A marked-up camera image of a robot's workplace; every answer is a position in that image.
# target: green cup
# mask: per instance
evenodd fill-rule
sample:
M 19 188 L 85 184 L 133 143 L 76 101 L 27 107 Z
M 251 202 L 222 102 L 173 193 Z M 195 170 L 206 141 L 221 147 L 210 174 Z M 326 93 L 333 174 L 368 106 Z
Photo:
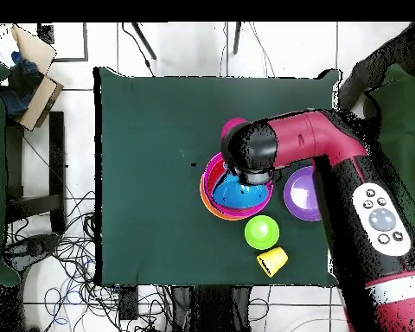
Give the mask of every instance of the green cup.
M 254 216 L 245 227 L 245 238 L 249 246 L 267 250 L 277 243 L 280 230 L 277 222 L 266 215 Z

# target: white button panel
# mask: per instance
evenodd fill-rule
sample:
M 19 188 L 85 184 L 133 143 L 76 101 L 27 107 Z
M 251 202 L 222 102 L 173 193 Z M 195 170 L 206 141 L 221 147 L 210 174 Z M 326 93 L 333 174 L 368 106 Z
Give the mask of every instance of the white button panel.
M 372 247 L 386 256 L 404 256 L 411 239 L 387 192 L 375 183 L 364 183 L 352 196 L 355 210 Z

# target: floor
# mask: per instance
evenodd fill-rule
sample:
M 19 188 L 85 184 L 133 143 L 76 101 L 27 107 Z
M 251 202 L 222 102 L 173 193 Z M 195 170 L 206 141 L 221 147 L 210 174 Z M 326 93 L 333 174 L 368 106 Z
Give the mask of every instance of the floor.
M 342 78 L 348 77 L 354 64 L 368 56 L 378 46 L 396 36 L 409 22 L 256 22 L 259 39 L 269 55 L 276 76 L 314 78 L 328 68 L 339 68 Z M 35 24 L 20 24 L 35 34 Z M 213 75 L 227 72 L 226 56 L 220 63 L 225 47 L 222 22 L 144 23 L 141 29 L 158 57 L 151 62 L 155 75 Z M 239 41 L 239 52 L 232 53 L 234 22 L 229 23 L 228 75 L 261 78 L 266 76 L 262 50 L 245 23 Z M 48 76 L 64 85 L 53 111 L 64 111 L 67 150 L 67 210 L 76 201 L 81 212 L 94 208 L 94 105 L 93 74 L 95 66 L 110 67 L 127 76 L 150 76 L 143 56 L 135 42 L 124 33 L 121 23 L 88 23 L 87 61 L 55 62 Z M 134 33 L 126 23 L 125 30 Z M 82 23 L 55 23 L 54 48 L 57 58 L 80 59 L 85 56 Z M 267 74 L 272 75 L 268 66 Z M 37 152 L 48 160 L 48 123 L 26 133 Z M 25 144 L 23 153 L 23 185 L 25 196 L 48 193 L 48 167 Z M 14 230 L 23 222 L 17 222 Z M 23 235 L 49 233 L 48 217 L 30 218 Z M 72 226 L 67 236 L 79 238 L 80 225 Z M 28 324 L 48 332 L 118 332 L 105 314 L 93 314 L 79 299 L 69 298 L 59 311 L 67 324 L 54 322 L 52 313 L 58 295 L 51 288 L 60 289 L 67 279 L 65 271 L 53 258 L 35 265 L 28 276 L 24 302 Z M 140 295 L 155 292 L 155 288 L 141 286 Z M 347 332 L 348 327 L 336 289 L 319 287 L 257 286 L 253 288 L 249 317 L 257 319 L 266 312 L 264 300 L 270 305 L 266 318 L 252 321 L 252 332 Z M 151 298 L 141 302 L 141 310 L 148 310 Z M 115 312 L 110 314 L 116 320 Z M 163 318 L 156 326 L 163 326 Z

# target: blue bowl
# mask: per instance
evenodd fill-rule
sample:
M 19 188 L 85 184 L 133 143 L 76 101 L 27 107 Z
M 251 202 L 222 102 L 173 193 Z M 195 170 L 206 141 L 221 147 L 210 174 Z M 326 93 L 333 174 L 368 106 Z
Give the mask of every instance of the blue bowl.
M 239 183 L 238 176 L 227 171 L 215 184 L 212 198 L 225 208 L 253 208 L 267 199 L 266 185 L 246 186 Z

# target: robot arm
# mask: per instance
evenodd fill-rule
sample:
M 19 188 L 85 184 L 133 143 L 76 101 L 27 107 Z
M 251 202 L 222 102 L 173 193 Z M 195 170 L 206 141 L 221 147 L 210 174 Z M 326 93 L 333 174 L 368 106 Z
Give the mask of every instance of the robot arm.
M 222 138 L 221 154 L 248 185 L 312 159 L 348 320 L 356 332 L 415 332 L 415 232 L 348 118 L 348 112 L 315 110 L 246 122 Z

